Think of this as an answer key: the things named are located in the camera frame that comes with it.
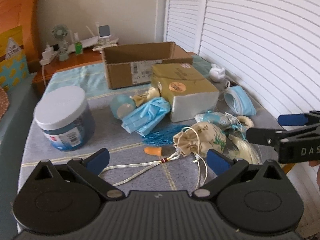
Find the light blue round pouch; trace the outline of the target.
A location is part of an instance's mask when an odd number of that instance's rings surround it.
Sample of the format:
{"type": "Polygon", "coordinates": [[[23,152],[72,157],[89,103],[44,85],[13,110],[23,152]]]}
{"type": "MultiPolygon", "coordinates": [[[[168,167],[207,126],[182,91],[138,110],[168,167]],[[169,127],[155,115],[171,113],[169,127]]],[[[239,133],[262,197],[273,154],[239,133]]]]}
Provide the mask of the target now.
{"type": "Polygon", "coordinates": [[[112,99],[110,109],[115,118],[122,120],[136,109],[136,104],[130,96],[121,94],[112,99]]]}

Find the brown cardboard box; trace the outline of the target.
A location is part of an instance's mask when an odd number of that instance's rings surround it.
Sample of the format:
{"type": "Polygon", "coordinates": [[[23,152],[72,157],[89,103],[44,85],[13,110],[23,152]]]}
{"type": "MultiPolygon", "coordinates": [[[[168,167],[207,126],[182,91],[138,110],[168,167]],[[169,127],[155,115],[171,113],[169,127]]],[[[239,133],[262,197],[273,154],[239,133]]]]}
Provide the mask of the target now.
{"type": "Polygon", "coordinates": [[[109,89],[149,83],[154,64],[193,63],[192,56],[174,42],[107,47],[103,56],[109,89]]]}

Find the white remote control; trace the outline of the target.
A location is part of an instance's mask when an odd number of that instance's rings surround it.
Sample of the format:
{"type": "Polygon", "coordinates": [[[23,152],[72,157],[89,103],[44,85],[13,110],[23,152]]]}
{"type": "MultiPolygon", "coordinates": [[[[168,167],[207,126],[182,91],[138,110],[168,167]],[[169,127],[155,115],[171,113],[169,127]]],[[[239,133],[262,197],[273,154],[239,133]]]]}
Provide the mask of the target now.
{"type": "Polygon", "coordinates": [[[110,47],[115,47],[115,46],[117,46],[116,43],[114,43],[114,44],[100,45],[100,46],[94,46],[92,50],[93,50],[93,51],[102,51],[102,50],[105,49],[105,48],[110,48],[110,47]]]}

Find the gold tissue pack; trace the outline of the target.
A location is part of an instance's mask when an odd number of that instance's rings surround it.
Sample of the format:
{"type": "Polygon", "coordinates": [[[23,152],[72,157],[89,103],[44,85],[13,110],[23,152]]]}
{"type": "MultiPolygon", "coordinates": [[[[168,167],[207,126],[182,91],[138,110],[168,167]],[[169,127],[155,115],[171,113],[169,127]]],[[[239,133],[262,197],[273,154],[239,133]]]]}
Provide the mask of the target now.
{"type": "Polygon", "coordinates": [[[214,110],[219,97],[219,90],[188,63],[153,65],[151,85],[170,103],[171,122],[214,110]]]}

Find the wooden nightstand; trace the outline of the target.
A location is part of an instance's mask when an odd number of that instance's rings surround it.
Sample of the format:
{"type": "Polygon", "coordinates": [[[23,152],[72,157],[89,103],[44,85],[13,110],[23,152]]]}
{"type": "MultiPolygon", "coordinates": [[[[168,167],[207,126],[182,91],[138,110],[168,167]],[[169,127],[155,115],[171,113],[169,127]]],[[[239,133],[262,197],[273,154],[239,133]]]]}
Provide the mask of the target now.
{"type": "Polygon", "coordinates": [[[40,98],[46,89],[46,85],[55,73],[89,64],[101,63],[102,61],[103,57],[99,51],[93,51],[91,47],[85,48],[83,54],[69,54],[69,59],[66,61],[59,61],[59,58],[57,57],[50,64],[41,67],[36,73],[33,78],[33,89],[38,98],[40,98]]]}

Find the blue tassel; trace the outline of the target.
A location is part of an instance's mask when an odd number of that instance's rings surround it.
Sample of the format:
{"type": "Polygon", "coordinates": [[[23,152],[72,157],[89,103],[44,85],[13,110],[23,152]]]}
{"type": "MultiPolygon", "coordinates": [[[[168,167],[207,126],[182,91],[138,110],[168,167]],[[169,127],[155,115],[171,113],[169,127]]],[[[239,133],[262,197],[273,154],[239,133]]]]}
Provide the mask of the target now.
{"type": "Polygon", "coordinates": [[[163,129],[158,129],[146,135],[143,139],[143,143],[153,147],[172,145],[173,137],[184,127],[185,125],[171,125],[163,129]]]}

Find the white lid plastic jar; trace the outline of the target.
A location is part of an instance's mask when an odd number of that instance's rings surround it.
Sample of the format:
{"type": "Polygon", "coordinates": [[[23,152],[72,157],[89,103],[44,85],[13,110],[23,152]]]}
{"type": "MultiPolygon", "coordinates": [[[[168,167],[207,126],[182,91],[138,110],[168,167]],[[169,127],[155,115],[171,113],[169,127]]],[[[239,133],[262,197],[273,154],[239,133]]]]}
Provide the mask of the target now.
{"type": "Polygon", "coordinates": [[[34,109],[34,120],[60,151],[84,146],[95,131],[86,93],[78,86],[61,87],[44,95],[34,109]]]}

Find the small screen device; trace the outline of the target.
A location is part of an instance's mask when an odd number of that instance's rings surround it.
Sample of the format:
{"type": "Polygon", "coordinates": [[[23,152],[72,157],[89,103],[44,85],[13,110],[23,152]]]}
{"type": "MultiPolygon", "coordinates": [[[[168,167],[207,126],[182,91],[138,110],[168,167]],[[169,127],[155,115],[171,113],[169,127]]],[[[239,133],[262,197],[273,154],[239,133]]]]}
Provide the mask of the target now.
{"type": "Polygon", "coordinates": [[[99,31],[99,41],[103,45],[107,45],[111,36],[109,25],[100,25],[98,27],[99,31]]]}

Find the blue face mask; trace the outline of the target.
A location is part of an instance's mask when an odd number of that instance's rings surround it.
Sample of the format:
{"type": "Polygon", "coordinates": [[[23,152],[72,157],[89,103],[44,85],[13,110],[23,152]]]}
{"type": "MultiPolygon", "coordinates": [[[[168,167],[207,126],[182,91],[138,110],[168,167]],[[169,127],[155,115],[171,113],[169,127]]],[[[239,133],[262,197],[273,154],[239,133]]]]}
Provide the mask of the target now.
{"type": "Polygon", "coordinates": [[[251,99],[241,86],[231,81],[227,81],[225,86],[224,100],[233,113],[243,116],[256,115],[251,99]]]}
{"type": "Polygon", "coordinates": [[[122,128],[145,137],[170,112],[171,106],[164,98],[157,97],[141,105],[122,119],[122,128]]]}

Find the green spray bottle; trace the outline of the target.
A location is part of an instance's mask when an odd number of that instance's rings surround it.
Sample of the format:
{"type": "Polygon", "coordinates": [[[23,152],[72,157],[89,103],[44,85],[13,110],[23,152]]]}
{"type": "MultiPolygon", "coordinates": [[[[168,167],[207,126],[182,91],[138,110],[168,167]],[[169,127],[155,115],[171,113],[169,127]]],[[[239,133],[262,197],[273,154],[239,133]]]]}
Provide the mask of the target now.
{"type": "Polygon", "coordinates": [[[82,42],[80,41],[78,33],[74,33],[74,48],[75,55],[80,55],[83,53],[82,42]]]}

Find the grey blue checked blanket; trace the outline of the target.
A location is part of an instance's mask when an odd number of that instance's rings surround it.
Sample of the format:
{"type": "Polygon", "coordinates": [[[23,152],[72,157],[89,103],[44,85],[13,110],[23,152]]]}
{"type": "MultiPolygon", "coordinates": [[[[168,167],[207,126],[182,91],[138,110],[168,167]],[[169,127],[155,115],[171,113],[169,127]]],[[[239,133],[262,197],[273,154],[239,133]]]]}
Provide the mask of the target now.
{"type": "Polygon", "coordinates": [[[125,168],[107,171],[103,178],[109,183],[118,183],[131,177],[132,180],[120,185],[124,192],[131,190],[150,191],[194,191],[198,179],[210,181],[214,178],[211,171],[203,165],[197,165],[193,155],[181,157],[175,161],[158,165],[142,173],[138,167],[130,164],[154,161],[155,157],[144,152],[143,138],[137,133],[127,133],[121,127],[111,110],[112,99],[121,94],[135,95],[147,90],[147,85],[110,90],[105,78],[102,63],[78,67],[55,73],[49,81],[46,92],[50,93],[65,86],[79,86],[87,95],[88,104],[95,122],[93,137],[81,148],[65,152],[50,144],[38,125],[33,122],[26,140],[19,177],[19,186],[25,181],[42,159],[54,164],[64,164],[72,158],[87,158],[101,148],[108,149],[111,165],[125,165],[125,168]]]}

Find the green desk fan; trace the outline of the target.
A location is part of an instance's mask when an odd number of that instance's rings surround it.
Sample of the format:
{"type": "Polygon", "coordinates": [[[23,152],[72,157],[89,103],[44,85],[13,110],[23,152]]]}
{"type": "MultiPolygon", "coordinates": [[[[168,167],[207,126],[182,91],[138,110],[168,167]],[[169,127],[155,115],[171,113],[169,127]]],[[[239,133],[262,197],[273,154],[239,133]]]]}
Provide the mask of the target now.
{"type": "Polygon", "coordinates": [[[58,40],[58,56],[59,61],[66,61],[69,59],[68,47],[69,43],[66,41],[66,36],[68,35],[68,28],[64,24],[58,24],[52,29],[53,37],[58,40]]]}

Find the small beige plush doll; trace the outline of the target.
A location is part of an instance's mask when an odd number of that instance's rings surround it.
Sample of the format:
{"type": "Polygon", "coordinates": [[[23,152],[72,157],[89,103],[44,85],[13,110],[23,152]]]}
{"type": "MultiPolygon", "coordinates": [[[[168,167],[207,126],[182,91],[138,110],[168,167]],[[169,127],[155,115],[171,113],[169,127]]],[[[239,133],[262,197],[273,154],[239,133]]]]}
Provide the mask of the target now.
{"type": "Polygon", "coordinates": [[[131,96],[130,98],[135,102],[136,107],[140,107],[141,105],[157,97],[160,97],[158,88],[150,87],[143,94],[134,95],[134,96],[131,96]]]}

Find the blue embroidered sachet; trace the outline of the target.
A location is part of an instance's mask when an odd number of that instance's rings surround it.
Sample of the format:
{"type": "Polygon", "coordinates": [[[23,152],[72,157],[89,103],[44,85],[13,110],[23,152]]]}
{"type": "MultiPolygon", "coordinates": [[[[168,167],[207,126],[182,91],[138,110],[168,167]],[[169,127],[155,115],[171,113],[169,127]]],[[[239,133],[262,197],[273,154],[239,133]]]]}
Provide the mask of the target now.
{"type": "Polygon", "coordinates": [[[234,126],[241,126],[241,122],[229,113],[207,112],[195,115],[194,119],[197,123],[210,122],[222,130],[227,130],[234,126]]]}

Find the orange earplug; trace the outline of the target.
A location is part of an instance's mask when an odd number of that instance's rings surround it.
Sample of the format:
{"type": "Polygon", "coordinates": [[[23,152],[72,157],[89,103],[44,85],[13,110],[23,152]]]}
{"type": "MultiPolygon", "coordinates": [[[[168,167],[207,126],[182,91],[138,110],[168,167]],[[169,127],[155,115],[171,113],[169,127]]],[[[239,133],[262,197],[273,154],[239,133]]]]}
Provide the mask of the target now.
{"type": "Polygon", "coordinates": [[[162,147],[145,147],[144,152],[148,155],[160,157],[162,155],[162,147]]]}

